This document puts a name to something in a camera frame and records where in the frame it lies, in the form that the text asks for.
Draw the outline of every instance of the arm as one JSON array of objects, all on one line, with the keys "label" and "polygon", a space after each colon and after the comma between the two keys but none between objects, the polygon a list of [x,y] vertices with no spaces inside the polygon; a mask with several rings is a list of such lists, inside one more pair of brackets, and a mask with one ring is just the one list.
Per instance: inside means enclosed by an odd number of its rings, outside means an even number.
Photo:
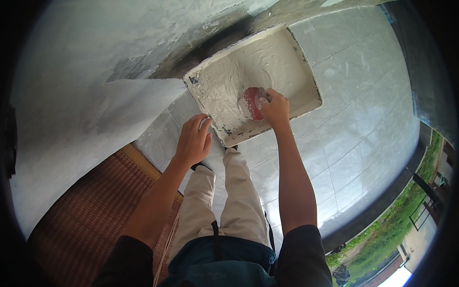
[{"label": "arm", "polygon": [[183,125],[175,156],[129,218],[123,235],[154,249],[186,172],[209,154],[212,133],[207,133],[207,129],[212,119],[206,118],[206,114],[196,115]]},{"label": "arm", "polygon": [[282,232],[302,225],[317,226],[314,190],[304,168],[290,128],[289,101],[273,89],[267,89],[270,103],[261,100],[264,119],[276,134],[279,149],[279,213]]}]

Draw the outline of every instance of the tiled floor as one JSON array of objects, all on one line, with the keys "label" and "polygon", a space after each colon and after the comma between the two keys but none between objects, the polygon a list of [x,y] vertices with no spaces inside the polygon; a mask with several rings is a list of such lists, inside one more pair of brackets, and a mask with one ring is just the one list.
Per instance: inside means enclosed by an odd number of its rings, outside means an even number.
[{"label": "tiled floor", "polygon": [[[398,176],[416,147],[419,122],[413,116],[402,51],[379,7],[328,14],[291,29],[324,98],[320,109],[291,121],[291,127],[316,193],[319,229],[327,236],[367,208]],[[185,92],[152,123],[137,145],[163,171],[174,155],[181,125],[199,112]],[[240,144],[239,151],[247,159],[280,246],[279,159],[274,133]],[[223,154],[224,148],[214,141],[206,158],[217,175],[213,201],[217,218],[227,197]]]}]

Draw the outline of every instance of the brown mat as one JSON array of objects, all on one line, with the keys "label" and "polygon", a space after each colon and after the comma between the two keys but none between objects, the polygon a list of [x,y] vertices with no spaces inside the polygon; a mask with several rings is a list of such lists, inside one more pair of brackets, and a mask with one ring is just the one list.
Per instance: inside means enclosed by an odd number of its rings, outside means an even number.
[{"label": "brown mat", "polygon": [[[48,210],[27,242],[48,276],[58,286],[89,286],[135,207],[160,176],[128,144],[78,180]],[[168,275],[166,260],[182,201],[177,192],[153,250],[154,286]]]}]

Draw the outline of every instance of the grass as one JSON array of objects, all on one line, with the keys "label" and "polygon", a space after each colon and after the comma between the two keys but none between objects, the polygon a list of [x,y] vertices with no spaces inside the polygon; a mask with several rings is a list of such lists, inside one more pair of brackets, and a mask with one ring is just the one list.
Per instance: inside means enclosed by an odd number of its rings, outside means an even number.
[{"label": "grass", "polygon": [[[434,132],[432,144],[428,147],[418,171],[420,177],[426,182],[435,170],[433,164],[441,142],[442,137]],[[349,282],[355,282],[357,278],[375,269],[397,248],[397,245],[403,242],[413,228],[409,216],[416,210],[424,195],[424,191],[411,181],[395,203],[372,226],[348,243],[341,253],[326,257],[329,268],[339,266],[347,250],[368,239],[365,246],[347,265],[351,275]]]}]

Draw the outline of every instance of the khaki pants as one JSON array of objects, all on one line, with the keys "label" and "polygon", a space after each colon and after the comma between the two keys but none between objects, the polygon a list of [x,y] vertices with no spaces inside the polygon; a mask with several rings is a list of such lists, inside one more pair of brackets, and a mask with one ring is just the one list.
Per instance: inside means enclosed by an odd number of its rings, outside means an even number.
[{"label": "khaki pants", "polygon": [[[228,198],[220,218],[219,235],[244,238],[269,246],[260,198],[250,180],[246,160],[240,152],[228,148],[223,164]],[[216,220],[212,212],[214,184],[215,174],[202,165],[191,174],[184,191],[179,226],[168,263],[188,241],[213,235],[211,223]]]}]

